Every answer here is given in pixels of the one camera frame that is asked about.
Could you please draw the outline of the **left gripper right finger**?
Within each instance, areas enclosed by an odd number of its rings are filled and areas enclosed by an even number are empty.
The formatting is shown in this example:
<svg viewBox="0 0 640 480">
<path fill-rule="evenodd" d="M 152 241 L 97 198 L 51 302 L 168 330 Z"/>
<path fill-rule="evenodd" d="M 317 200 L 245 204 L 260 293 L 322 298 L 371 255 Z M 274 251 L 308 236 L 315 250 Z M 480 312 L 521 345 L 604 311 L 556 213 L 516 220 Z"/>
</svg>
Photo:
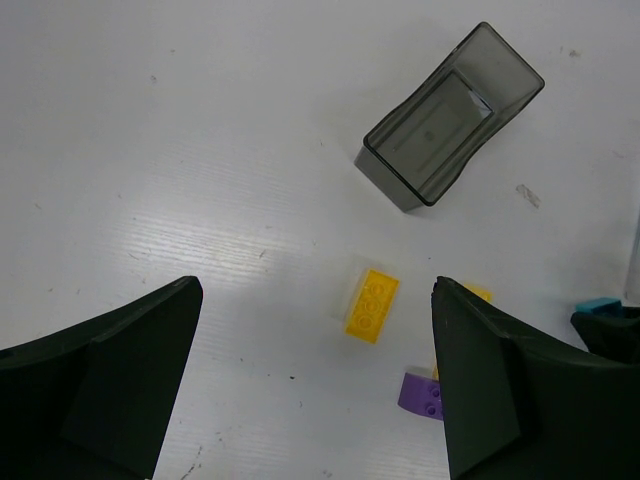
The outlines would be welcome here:
<svg viewBox="0 0 640 480">
<path fill-rule="evenodd" d="M 576 348 L 448 277 L 431 297 L 454 479 L 635 479 L 639 364 Z"/>
</svg>

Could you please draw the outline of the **teal 2x4 lego brick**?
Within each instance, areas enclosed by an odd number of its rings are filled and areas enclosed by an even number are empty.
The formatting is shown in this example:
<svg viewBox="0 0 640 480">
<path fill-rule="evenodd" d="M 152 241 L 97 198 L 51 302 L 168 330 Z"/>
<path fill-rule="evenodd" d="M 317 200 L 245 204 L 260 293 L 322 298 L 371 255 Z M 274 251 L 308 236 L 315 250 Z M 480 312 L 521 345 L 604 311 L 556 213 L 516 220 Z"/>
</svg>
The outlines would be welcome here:
<svg viewBox="0 0 640 480">
<path fill-rule="evenodd" d="M 623 317 L 624 308 L 620 299 L 600 297 L 580 302 L 575 306 L 577 313 L 598 316 Z"/>
</svg>

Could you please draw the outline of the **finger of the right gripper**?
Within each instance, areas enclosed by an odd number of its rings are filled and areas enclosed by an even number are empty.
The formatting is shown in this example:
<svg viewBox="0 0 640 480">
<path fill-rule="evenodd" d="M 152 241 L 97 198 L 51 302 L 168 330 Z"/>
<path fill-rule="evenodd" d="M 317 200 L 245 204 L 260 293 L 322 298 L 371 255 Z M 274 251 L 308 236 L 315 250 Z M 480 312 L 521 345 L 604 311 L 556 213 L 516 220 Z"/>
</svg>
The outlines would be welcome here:
<svg viewBox="0 0 640 480">
<path fill-rule="evenodd" d="M 590 353 L 624 364 L 639 364 L 638 307 L 578 311 L 572 315 L 571 324 Z"/>
</svg>

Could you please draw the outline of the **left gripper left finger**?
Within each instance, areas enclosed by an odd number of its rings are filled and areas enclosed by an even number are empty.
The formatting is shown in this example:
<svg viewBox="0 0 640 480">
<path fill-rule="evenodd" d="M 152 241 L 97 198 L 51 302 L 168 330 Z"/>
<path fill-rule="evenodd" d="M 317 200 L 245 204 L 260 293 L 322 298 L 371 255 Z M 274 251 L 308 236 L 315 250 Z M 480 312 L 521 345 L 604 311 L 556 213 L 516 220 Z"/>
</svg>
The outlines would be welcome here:
<svg viewBox="0 0 640 480">
<path fill-rule="evenodd" d="M 152 478 L 202 301 L 184 276 L 2 350 L 2 478 Z"/>
</svg>

